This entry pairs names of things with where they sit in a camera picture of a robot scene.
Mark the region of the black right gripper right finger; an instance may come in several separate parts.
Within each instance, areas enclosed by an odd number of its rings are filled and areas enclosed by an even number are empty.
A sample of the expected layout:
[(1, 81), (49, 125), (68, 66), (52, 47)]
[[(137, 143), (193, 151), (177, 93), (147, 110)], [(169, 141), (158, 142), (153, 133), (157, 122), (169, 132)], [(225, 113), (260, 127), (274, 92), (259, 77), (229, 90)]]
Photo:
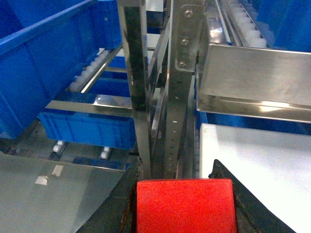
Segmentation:
[(274, 215), (219, 160), (213, 161), (209, 178), (230, 179), (240, 233), (293, 233), (294, 230)]

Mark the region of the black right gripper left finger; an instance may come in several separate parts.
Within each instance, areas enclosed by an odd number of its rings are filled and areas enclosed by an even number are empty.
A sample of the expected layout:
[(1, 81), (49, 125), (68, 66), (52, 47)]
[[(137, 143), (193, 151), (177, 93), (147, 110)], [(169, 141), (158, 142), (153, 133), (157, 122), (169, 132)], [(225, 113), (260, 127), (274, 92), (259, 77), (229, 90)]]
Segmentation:
[(77, 230), (78, 233), (135, 233), (137, 231), (137, 183), (142, 161), (130, 156), (130, 165), (109, 196)]

